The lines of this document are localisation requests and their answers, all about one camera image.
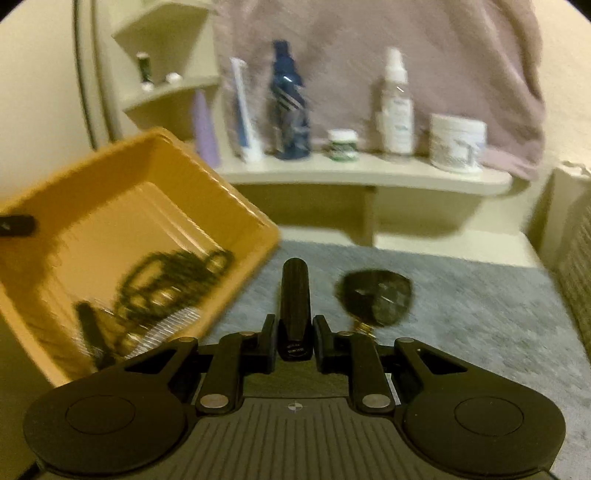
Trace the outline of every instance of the small green jar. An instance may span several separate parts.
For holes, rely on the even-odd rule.
[[[359,158],[355,130],[329,130],[329,157],[334,161],[353,161]]]

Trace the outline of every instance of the pink towel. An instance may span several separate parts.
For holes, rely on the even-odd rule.
[[[272,40],[285,38],[306,86],[319,147],[331,128],[352,128],[361,148],[381,149],[375,124],[387,47],[404,53],[419,152],[431,113],[485,121],[484,162],[536,177],[544,148],[537,68],[541,36],[530,0],[217,0],[216,49],[230,137],[234,86],[229,58],[249,64],[252,104],[271,146]]]

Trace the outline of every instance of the white cap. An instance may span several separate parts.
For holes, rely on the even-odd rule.
[[[397,83],[408,83],[408,72],[404,68],[402,52],[390,47],[388,49],[388,64],[386,66],[386,80]]]
[[[358,140],[358,135],[355,130],[329,130],[329,140],[331,142],[356,142]]]
[[[431,132],[454,130],[475,135],[486,135],[486,123],[453,115],[431,115]]]

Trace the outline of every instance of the white jar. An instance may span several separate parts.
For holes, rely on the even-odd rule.
[[[358,135],[355,130],[329,130],[329,157],[334,161],[352,161],[359,158]]]
[[[455,173],[480,171],[486,123],[461,116],[431,116],[431,163]]]

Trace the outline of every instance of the silver screw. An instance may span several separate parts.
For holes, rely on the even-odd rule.
[[[363,397],[362,402],[368,408],[386,408],[390,405],[390,399],[380,393],[366,395]]]
[[[201,405],[205,408],[222,408],[228,404],[228,397],[219,393],[210,393],[201,397]]]

